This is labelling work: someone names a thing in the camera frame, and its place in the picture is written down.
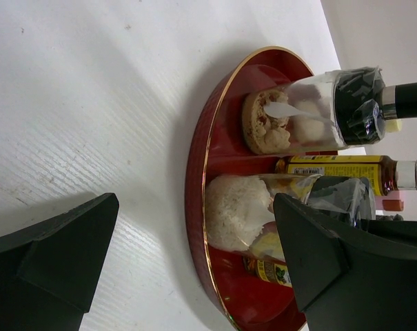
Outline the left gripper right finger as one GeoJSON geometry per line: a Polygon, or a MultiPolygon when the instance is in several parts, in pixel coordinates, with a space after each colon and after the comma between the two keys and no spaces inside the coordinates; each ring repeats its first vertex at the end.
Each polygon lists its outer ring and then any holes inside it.
{"type": "Polygon", "coordinates": [[[417,221],[355,228],[286,194],[274,213],[310,330],[417,330],[417,221]]]}

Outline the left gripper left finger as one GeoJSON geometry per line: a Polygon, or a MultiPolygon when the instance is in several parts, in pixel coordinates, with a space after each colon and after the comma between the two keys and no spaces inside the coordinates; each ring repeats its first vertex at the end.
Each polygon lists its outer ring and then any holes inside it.
{"type": "Polygon", "coordinates": [[[105,193],[0,237],[0,330],[78,330],[119,211],[105,193]]]}

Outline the pink cap spice jar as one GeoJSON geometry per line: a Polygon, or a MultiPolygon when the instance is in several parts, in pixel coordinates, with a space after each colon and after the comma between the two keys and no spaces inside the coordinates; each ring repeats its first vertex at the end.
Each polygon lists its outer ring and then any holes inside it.
{"type": "Polygon", "coordinates": [[[387,196],[375,196],[376,209],[385,212],[402,212],[404,201],[399,191],[391,191],[387,196]]]}

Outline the black knob glass jar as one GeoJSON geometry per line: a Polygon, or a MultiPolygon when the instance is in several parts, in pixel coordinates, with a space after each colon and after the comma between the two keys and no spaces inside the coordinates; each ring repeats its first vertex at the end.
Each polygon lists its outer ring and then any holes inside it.
{"type": "Polygon", "coordinates": [[[250,93],[242,130],[255,154],[373,145],[387,124],[417,118],[417,82],[388,86],[378,67],[334,70],[250,93]]]}

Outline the black cap spice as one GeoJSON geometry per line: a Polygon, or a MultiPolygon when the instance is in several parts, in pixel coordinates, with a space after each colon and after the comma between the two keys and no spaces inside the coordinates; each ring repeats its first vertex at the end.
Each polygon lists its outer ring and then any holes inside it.
{"type": "Polygon", "coordinates": [[[377,221],[403,221],[404,218],[402,215],[400,214],[395,214],[395,215],[376,215],[376,220],[377,221]]]}

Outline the yellow label bottle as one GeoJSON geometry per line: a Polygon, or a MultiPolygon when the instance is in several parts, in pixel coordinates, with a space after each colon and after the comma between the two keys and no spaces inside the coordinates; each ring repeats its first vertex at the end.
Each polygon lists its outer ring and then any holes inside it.
{"type": "Polygon", "coordinates": [[[395,161],[385,155],[306,155],[283,157],[275,171],[286,174],[321,174],[365,177],[377,196],[400,190],[417,191],[417,160],[395,161]]]}
{"type": "Polygon", "coordinates": [[[261,281],[274,283],[277,285],[292,287],[292,281],[289,276],[287,266],[282,263],[274,263],[269,261],[252,259],[243,257],[243,265],[245,270],[261,281]]]}

